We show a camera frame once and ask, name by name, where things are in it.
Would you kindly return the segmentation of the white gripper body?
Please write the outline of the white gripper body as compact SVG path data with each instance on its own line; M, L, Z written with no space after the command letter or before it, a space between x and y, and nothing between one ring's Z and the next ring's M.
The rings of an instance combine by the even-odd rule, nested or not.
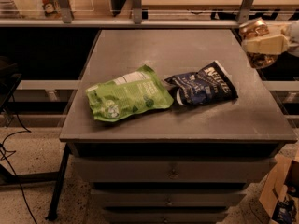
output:
M299 57L299 21L293 21L288 26L286 36L290 39L288 52Z

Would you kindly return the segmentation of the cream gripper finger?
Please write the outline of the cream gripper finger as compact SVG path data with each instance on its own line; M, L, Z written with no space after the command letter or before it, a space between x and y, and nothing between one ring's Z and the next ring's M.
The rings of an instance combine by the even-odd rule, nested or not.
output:
M289 25L285 23L269 24L268 30L270 35L287 35L289 32Z
M242 49L248 53L281 54L290 46L290 38L283 34L256 36L244 39Z

